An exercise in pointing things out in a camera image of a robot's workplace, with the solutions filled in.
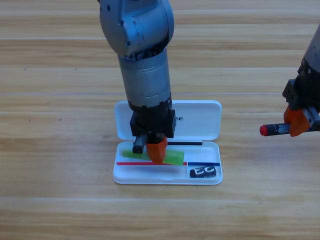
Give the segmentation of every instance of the green eraser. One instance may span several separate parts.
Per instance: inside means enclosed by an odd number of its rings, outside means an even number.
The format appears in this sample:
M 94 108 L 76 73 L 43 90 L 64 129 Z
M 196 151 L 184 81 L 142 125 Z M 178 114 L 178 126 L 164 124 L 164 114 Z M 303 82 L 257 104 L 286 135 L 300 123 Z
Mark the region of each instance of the green eraser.
M 151 161 L 151 159 L 146 153 L 133 153 L 132 150 L 123 150 L 122 156 L 125 158 Z M 184 158 L 185 158 L 185 153 L 183 151 L 166 150 L 163 163 L 171 164 L 171 165 L 183 165 Z

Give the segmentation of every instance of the black marker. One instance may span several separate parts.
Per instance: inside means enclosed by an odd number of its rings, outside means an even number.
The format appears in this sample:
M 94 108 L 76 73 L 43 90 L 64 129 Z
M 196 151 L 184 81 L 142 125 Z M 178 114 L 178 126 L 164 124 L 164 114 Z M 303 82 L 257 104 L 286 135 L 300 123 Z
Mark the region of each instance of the black marker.
M 260 134 L 262 136 L 276 136 L 289 134 L 290 124 L 278 123 L 278 124 L 265 124 L 260 127 Z M 309 128 L 307 132 L 316 132 L 317 130 L 312 130 Z

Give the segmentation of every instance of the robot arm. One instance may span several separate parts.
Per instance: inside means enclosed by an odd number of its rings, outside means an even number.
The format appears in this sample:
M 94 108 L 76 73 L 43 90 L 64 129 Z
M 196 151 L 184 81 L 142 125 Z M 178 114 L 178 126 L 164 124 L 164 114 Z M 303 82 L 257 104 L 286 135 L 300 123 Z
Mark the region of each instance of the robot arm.
M 288 102 L 283 115 L 289 133 L 298 136 L 308 129 L 320 130 L 320 25 L 301 61 L 298 76 L 282 93 Z
M 174 137 L 167 45 L 174 33 L 168 0 L 100 0 L 100 22 L 117 53 L 129 107 L 132 151 L 147 153 L 154 163 L 165 157 L 167 138 Z

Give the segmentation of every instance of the red stripe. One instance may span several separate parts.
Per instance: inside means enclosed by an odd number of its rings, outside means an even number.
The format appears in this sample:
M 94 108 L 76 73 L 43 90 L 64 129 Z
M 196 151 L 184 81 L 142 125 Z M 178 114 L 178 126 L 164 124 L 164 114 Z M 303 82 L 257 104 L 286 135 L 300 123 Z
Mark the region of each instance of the red stripe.
M 147 162 L 143 162 L 143 161 L 118 161 L 116 163 L 117 165 L 120 166 L 132 166 L 132 165 L 140 165 L 140 166 L 148 166 L 148 165 L 158 165 L 158 164 L 154 164 L 152 161 L 147 161 Z

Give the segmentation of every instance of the wood grain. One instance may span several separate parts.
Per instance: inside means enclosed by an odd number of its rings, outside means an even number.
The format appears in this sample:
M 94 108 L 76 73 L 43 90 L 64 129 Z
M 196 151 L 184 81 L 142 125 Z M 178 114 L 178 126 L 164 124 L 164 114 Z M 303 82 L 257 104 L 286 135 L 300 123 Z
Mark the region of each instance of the wood grain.
M 95 0 L 0 0 L 0 239 L 318 240 L 319 134 L 262 137 L 318 0 L 171 0 L 174 99 L 223 106 L 217 186 L 119 185 L 125 100 Z

